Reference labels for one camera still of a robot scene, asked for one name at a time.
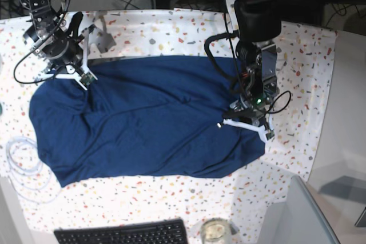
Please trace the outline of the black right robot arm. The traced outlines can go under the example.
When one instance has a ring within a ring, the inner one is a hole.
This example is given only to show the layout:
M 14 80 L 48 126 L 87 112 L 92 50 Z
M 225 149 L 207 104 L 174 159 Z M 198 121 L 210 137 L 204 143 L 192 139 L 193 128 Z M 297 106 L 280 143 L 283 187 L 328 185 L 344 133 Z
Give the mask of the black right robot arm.
M 77 80 L 87 76 L 87 41 L 90 31 L 78 31 L 83 14 L 73 15 L 69 26 L 65 27 L 65 17 L 71 0 L 19 0 L 28 10 L 32 26 L 23 35 L 30 53 L 49 61 L 46 79 L 60 77 Z

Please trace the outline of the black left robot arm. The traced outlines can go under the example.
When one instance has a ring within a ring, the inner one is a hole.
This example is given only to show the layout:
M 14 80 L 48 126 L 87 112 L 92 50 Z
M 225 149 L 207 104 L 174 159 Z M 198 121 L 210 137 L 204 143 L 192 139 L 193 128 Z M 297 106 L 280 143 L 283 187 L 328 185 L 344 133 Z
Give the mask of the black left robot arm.
M 230 90 L 239 99 L 223 114 L 224 119 L 237 120 L 247 125 L 269 129 L 267 115 L 272 113 L 278 94 L 276 76 L 263 76 L 262 48 L 281 33 L 281 18 L 277 0 L 224 0 L 232 31 L 213 35 L 204 44 L 205 52 L 216 71 L 230 81 Z M 232 45 L 234 75 L 218 65 L 210 46 L 214 41 L 238 38 Z

